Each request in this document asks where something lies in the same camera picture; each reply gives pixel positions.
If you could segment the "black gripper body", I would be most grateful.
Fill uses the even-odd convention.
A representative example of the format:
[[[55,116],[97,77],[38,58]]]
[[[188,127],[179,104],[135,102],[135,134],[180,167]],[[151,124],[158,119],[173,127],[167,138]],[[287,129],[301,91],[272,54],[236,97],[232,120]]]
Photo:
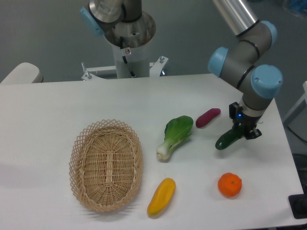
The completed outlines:
[[[234,102],[229,105],[229,117],[232,121],[239,121],[243,131],[257,128],[257,123],[262,117],[262,111],[249,108],[244,102]]]

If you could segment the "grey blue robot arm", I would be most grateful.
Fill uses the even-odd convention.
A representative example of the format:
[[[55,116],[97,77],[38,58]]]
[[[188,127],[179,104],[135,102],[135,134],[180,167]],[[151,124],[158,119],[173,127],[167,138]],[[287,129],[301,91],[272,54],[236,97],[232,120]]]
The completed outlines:
[[[214,5],[238,44],[216,49],[208,70],[242,92],[240,102],[229,105],[229,116],[233,129],[241,127],[243,137],[255,139],[261,135],[257,122],[283,83],[276,67],[255,63],[275,43],[278,33],[272,23],[258,19],[246,0],[216,0]],[[156,26],[142,10],[141,1],[91,0],[80,9],[80,17],[94,35],[112,45],[118,78],[160,76],[166,59],[160,57],[153,67],[149,64],[145,49]]]

